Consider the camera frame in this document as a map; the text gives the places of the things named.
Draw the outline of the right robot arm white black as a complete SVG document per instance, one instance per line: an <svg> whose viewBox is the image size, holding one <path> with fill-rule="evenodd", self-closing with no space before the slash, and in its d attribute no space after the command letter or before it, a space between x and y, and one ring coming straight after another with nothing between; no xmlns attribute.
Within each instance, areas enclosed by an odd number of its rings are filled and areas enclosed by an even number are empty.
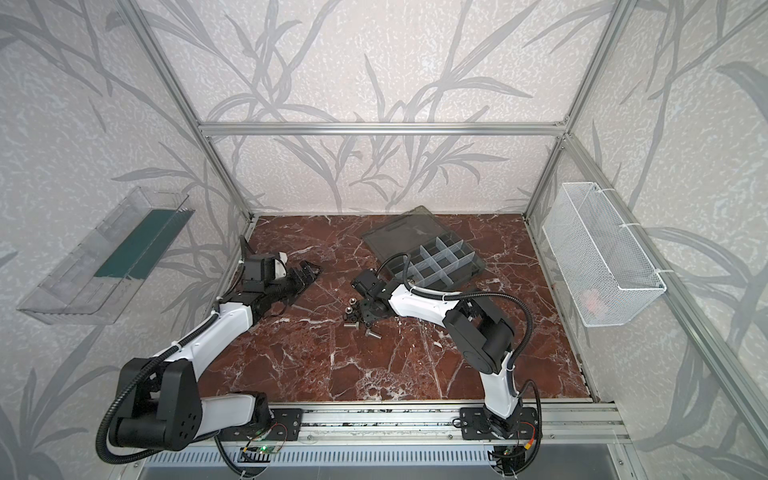
<svg viewBox="0 0 768 480"><path fill-rule="evenodd" d="M484 407L495 419L510 418L520 406L514 387L514 329L505 313L482 292L442 293L385 281L365 270L351 282L360 295L345 310L345 321L371 333L375 322L414 318L444 328L466 363L479 372Z"/></svg>

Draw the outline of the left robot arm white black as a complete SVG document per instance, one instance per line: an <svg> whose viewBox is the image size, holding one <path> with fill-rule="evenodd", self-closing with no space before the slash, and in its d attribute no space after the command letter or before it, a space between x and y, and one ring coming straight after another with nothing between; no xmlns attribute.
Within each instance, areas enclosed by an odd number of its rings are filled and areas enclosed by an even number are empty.
<svg viewBox="0 0 768 480"><path fill-rule="evenodd" d="M242 260L237 282L211 315L166 350L134 358L121 371L116 397L96 437L99 455L115 462L112 447L143 454L180 451L215 432L239 426L268 428L273 416L262 392L202 397L198 381L208 366L276 304L289 306L319 277L320 266L286 267L284 255Z"/></svg>

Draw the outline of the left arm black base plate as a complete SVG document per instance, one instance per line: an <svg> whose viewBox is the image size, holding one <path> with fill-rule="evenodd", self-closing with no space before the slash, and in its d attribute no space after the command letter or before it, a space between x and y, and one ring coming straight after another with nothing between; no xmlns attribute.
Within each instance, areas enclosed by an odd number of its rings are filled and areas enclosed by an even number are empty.
<svg viewBox="0 0 768 480"><path fill-rule="evenodd" d="M270 442L297 441L302 425L301 408L272 409L272 419L259 425L244 425L224 429L219 438L222 442L246 442L248 440Z"/></svg>

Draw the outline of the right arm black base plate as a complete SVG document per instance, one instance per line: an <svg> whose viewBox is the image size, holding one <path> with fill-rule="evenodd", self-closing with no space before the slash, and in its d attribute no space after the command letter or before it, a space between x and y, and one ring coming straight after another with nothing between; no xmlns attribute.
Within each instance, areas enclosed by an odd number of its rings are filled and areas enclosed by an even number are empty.
<svg viewBox="0 0 768 480"><path fill-rule="evenodd" d="M461 430L463 440L528 441L536 436L539 422L540 415L535 407L520 407L506 419L485 407L465 407L459 410L459 417L452 424Z"/></svg>

